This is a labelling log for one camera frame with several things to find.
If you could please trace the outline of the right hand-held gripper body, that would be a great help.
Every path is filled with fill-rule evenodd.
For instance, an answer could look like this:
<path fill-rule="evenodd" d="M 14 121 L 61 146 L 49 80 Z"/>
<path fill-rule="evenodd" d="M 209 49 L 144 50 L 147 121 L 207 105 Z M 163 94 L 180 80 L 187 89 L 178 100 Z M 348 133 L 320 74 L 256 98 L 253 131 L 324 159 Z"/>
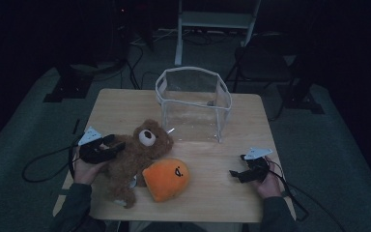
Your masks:
<path fill-rule="evenodd" d="M 267 176 L 270 168 L 265 156 L 272 153 L 270 148 L 250 147 L 246 153 L 246 162 L 251 172 L 255 175 L 255 180 L 262 182 Z"/>

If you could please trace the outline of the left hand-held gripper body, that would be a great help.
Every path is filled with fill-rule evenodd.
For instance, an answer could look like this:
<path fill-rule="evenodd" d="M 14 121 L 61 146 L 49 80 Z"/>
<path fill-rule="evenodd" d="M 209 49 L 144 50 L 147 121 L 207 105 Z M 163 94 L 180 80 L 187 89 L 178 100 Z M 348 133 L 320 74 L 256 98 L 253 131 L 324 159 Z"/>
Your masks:
<path fill-rule="evenodd" d="M 78 141 L 80 158 L 92 164 L 115 159 L 116 156 L 109 154 L 110 147 L 103 144 L 103 138 L 104 136 L 92 127 L 87 129 Z"/>

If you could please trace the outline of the brown teddy bear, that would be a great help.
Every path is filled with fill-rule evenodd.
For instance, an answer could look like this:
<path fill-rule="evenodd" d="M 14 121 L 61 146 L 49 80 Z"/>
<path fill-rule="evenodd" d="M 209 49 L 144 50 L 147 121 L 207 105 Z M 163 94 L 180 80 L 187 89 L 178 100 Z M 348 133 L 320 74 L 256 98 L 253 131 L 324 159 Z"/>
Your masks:
<path fill-rule="evenodd" d="M 167 155 L 174 140 L 153 119 L 145 120 L 132 135 L 114 135 L 116 143 L 109 147 L 125 142 L 126 148 L 107 164 L 108 191 L 115 203 L 129 209 L 136 201 L 133 189 L 146 186 L 142 171 Z"/>

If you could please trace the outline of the orange plush toy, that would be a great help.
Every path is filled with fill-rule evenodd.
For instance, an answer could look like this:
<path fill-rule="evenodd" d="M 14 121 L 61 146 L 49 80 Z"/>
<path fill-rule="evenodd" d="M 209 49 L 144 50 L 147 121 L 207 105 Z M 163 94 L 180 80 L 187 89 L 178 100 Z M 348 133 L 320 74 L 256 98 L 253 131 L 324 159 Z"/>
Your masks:
<path fill-rule="evenodd" d="M 156 202 L 181 194 L 188 186 L 190 174 L 180 159 L 161 159 L 142 171 L 146 186 Z"/>

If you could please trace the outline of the clear plastic storage bag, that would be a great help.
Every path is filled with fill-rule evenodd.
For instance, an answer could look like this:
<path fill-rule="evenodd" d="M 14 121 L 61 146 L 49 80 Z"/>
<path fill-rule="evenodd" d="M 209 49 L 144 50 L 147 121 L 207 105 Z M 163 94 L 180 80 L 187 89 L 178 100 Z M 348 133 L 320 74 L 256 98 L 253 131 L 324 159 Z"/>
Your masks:
<path fill-rule="evenodd" d="M 218 73 L 198 67 L 167 69 L 155 90 L 161 123 L 177 140 L 222 140 L 233 101 Z"/>

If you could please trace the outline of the person's right hand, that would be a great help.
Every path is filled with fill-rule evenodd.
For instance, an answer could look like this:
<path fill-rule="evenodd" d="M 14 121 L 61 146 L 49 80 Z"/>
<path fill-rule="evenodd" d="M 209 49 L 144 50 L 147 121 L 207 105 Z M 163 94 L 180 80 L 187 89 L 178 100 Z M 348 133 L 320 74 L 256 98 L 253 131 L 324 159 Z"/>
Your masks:
<path fill-rule="evenodd" d="M 271 159 L 266 157 L 266 161 L 269 164 L 270 171 L 262 182 L 254 181 L 252 186 L 257 191 L 262 199 L 270 197 L 280 197 L 281 190 L 279 185 L 279 179 L 273 174 L 275 165 Z"/>

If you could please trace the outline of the person's left hand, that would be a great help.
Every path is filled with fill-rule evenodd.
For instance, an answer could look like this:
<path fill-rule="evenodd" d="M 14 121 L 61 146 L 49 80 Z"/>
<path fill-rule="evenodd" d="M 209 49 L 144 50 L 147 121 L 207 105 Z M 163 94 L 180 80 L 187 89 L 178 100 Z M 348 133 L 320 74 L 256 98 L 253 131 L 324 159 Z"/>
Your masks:
<path fill-rule="evenodd" d="M 90 186 L 95 181 L 98 173 L 105 166 L 105 162 L 92 164 L 87 163 L 80 158 L 79 154 L 80 148 L 77 147 L 74 155 L 74 177 L 73 181 L 76 184 L 88 185 Z"/>

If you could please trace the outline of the black stand base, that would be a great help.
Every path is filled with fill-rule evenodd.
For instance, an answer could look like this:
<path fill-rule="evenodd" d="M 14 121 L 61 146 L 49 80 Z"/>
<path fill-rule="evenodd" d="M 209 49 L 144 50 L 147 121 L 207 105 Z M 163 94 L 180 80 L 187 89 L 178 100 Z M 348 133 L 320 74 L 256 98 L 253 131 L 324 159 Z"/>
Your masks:
<path fill-rule="evenodd" d="M 324 114 L 322 106 L 315 102 L 310 93 L 310 88 L 314 79 L 307 74 L 306 66 L 303 61 L 296 57 L 289 66 L 292 79 L 288 85 L 279 84 L 277 91 L 280 94 L 282 103 L 278 108 L 277 117 L 279 117 L 284 108 L 309 110 L 313 114 Z"/>
<path fill-rule="evenodd" d="M 59 65 L 56 70 L 60 78 L 53 91 L 44 97 L 44 102 L 86 98 L 94 79 L 92 74 L 76 70 L 71 65 Z"/>

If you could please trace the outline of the black folding chair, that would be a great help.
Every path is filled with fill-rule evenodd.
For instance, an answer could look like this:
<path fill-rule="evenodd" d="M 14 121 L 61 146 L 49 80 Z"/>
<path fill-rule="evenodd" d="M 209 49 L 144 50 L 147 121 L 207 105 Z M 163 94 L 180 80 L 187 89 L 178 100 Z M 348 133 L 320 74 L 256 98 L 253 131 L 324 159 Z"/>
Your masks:
<path fill-rule="evenodd" d="M 286 56 L 295 56 L 300 47 L 291 35 L 280 32 L 264 32 L 251 37 L 250 41 L 235 50 L 235 63 L 225 77 L 232 82 L 232 91 L 240 82 L 292 83 L 293 77 Z"/>

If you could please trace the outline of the dark equipment tower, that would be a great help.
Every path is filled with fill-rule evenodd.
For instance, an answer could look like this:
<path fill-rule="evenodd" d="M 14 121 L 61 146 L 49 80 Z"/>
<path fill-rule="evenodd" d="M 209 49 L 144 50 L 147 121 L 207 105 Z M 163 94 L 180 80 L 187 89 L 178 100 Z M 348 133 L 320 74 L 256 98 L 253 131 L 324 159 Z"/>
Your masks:
<path fill-rule="evenodd" d="M 128 58 L 131 36 L 129 0 L 109 0 L 112 17 L 111 58 L 123 62 Z"/>

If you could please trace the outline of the white metal frame stand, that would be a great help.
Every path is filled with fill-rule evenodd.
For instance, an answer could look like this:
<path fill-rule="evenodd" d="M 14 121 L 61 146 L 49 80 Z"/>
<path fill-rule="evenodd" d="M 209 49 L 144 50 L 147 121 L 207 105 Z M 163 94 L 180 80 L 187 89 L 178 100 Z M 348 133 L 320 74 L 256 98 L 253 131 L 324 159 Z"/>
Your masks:
<path fill-rule="evenodd" d="M 254 31 L 261 2 L 262 0 L 255 0 L 253 10 L 249 14 L 234 14 L 184 11 L 183 0 L 179 0 L 174 65 L 180 66 L 182 64 L 184 27 L 244 29 L 246 34 L 242 46 L 247 45 Z"/>

